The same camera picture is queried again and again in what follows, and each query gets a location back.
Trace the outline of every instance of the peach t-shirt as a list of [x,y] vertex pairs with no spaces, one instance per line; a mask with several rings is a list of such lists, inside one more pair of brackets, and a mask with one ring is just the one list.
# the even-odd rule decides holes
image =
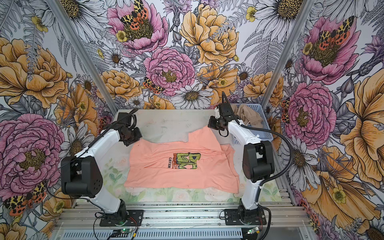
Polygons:
[[131,150],[125,187],[207,188],[237,193],[239,177],[233,148],[220,145],[211,129],[188,135],[188,142],[152,143],[144,139]]

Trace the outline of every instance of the plastic basket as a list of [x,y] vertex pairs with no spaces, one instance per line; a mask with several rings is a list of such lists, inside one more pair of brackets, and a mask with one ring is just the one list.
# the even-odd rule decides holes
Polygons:
[[[245,103],[245,105],[247,105],[251,109],[255,110],[258,114],[260,114],[260,116],[263,118],[263,122],[262,122],[263,128],[270,130],[268,123],[266,121],[262,106],[260,104],[257,104],[257,103]],[[272,133],[254,131],[254,130],[250,130],[250,131],[253,132],[253,134],[255,134],[255,135],[259,135],[259,138],[262,141],[272,141],[273,140]],[[238,140],[232,134],[231,134],[231,139],[232,139],[233,144],[239,144]]]

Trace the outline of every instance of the brown garment in basket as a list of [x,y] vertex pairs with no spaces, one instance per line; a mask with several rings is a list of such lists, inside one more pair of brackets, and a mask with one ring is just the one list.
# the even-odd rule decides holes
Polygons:
[[231,104],[231,107],[235,115],[239,116],[241,120],[243,120],[244,125],[251,124],[252,127],[263,128],[263,119],[255,110],[251,109],[244,103],[239,107],[235,104]]

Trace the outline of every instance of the pink flower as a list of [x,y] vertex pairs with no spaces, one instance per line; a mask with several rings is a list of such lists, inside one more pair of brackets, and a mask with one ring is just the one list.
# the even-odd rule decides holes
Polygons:
[[164,46],[168,40],[169,26],[166,17],[161,18],[153,4],[149,6],[144,0],[143,3],[144,8],[148,9],[148,19],[140,24],[138,30],[125,28],[120,20],[121,17],[132,14],[133,4],[128,7],[124,3],[122,8],[116,6],[116,8],[107,9],[108,24],[112,26],[109,31],[111,34],[117,35],[116,41],[124,45],[126,55],[139,55],[143,52],[153,51]]
[[327,141],[336,124],[331,93],[321,83],[300,83],[290,98],[288,115],[287,135],[300,138],[311,150]]
[[147,78],[155,85],[165,89],[167,96],[195,81],[195,69],[192,60],[172,48],[159,48],[143,62],[147,69]]
[[332,22],[329,18],[319,18],[309,36],[304,39],[304,49],[301,58],[298,60],[298,66],[303,75],[309,76],[313,81],[322,81],[326,85],[336,82],[343,76],[355,63],[358,54],[354,54],[356,42],[360,31],[356,30],[356,18],[349,30],[350,36],[341,45],[330,43],[325,50],[320,50],[319,34],[321,31],[329,31],[339,28],[342,23]]
[[64,134],[52,121],[37,114],[0,122],[0,197],[26,195],[49,179],[59,177],[60,144]]

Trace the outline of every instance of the black mounting plate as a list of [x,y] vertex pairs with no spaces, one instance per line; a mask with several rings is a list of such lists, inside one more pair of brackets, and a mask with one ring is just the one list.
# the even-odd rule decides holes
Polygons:
[[[133,218],[137,222],[137,226],[141,226],[141,221],[143,219],[143,213],[144,210],[127,210],[128,216]],[[112,218],[102,218],[100,221],[100,226],[101,227],[116,227],[120,226],[120,220],[117,219],[112,219]],[[134,227],[135,222],[133,222],[131,219],[128,219],[128,221],[124,224],[121,225],[121,227]]]
[[224,209],[225,224],[227,226],[232,225],[266,225],[266,219],[264,211],[260,208],[257,209],[257,216],[248,218],[247,222],[244,223],[240,220],[240,215],[237,209]]

